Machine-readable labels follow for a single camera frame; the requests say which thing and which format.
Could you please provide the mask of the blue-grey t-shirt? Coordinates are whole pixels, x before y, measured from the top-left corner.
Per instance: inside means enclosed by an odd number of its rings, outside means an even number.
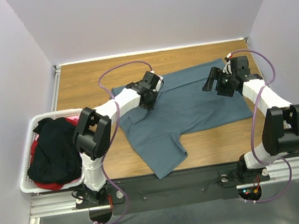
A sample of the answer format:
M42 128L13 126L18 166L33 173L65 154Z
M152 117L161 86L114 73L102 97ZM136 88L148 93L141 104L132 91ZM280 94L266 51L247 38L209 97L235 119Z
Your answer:
M252 117L240 94L224 97L215 90L202 90L210 70L224 66L219 58L165 74L153 110L137 107L120 117L119 124L129 144L158 179L166 177L187 158L180 143L182 134Z

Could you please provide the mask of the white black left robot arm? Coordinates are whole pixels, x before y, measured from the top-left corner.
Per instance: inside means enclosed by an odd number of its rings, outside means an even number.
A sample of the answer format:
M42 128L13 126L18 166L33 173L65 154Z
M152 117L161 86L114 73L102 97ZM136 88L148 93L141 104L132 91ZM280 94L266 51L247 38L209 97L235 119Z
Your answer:
M153 109L163 78L155 76L150 81L142 79L131 82L107 103L94 109L82 109L76 126L73 143L82 159L84 174L84 195L80 198L95 205L102 205L107 199L104 188L106 177L103 173L103 159L113 141L112 125L119 126L120 118L128 111L141 107Z

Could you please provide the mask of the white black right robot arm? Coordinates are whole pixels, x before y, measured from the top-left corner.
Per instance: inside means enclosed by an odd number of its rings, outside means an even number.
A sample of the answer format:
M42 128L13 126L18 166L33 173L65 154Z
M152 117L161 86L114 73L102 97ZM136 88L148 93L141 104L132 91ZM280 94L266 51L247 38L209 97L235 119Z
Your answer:
M231 97L235 92L254 103L254 112L265 116L261 144L241 155L236 176L249 182L278 157L299 151L299 104L292 104L276 94L261 76L253 74L246 63L228 71L212 67L202 88L215 88L218 95Z

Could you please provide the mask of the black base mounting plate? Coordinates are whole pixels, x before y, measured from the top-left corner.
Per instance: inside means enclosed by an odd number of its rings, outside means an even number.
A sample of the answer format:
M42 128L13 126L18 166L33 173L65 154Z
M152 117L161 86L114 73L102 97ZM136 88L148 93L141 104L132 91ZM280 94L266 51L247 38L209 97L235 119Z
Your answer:
M92 221L104 224L139 212L237 198L241 185L248 188L245 194L252 196L253 190L269 179L264 168L239 170L236 162L230 162L178 170L163 179L153 174L117 179L113 186L106 183L97 195L83 189L71 195L78 210L88 210Z

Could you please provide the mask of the black t-shirt in basket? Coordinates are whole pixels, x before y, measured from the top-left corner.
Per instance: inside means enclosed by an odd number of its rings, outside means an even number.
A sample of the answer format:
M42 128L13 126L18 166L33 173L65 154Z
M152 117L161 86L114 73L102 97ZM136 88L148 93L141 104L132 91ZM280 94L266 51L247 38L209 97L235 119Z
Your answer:
M34 129L37 144L27 171L37 186L62 186L81 177L81 155L72 142L75 129L76 125L63 117L38 122Z

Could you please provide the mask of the red t-shirt in basket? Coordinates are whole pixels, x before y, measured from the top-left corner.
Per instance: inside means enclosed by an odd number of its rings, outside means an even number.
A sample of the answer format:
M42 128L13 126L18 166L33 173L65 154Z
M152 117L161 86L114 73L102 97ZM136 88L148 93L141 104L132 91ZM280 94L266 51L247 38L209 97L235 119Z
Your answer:
M31 147L27 175L40 188L60 190L80 180L82 159L69 144L41 143L36 139Z

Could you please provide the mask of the white plastic laundry basket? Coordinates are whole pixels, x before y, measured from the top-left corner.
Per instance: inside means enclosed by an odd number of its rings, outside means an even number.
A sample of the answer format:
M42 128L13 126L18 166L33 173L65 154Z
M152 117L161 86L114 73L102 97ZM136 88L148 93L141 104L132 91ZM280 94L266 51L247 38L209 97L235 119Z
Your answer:
M68 109L44 113L41 115L36 115L33 117L28 126L28 132L26 133L25 148L23 152L23 160L20 169L20 190L24 193L46 193L51 192L50 189L43 189L35 185L35 183L28 177L27 171L30 167L31 160L31 147L35 139L38 138L38 134L34 132L34 129L38 126L39 121L44 118L57 119L60 117L63 118L72 118L73 116L79 116L82 109Z

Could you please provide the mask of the aluminium left side rail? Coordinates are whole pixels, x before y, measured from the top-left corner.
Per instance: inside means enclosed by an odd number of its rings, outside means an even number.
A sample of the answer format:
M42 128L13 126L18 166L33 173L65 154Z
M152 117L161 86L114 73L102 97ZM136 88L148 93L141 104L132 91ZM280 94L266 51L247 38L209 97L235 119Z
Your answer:
M57 102L58 102L58 91L60 86L60 76L61 76L61 65L54 65L54 83L53 83L53 90L52 90L52 99L51 99L51 108L50 111L57 110Z

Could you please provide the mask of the aluminium front frame rail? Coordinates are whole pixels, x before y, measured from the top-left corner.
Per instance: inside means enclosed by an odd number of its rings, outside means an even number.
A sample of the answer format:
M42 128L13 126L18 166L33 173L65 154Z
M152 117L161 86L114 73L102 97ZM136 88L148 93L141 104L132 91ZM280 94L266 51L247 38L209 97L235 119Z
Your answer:
M288 158L287 161L292 170L291 179L299 179L299 156ZM266 169L269 173L269 179L264 181L261 178L261 185L288 181L289 168L284 161L277 160L270 166L267 166ZM80 207L76 203L76 199L72 197L70 191L54 194L34 195L31 199L30 218L41 218L52 215L56 216L60 214L85 211L87 209L104 209L108 206L109 205Z

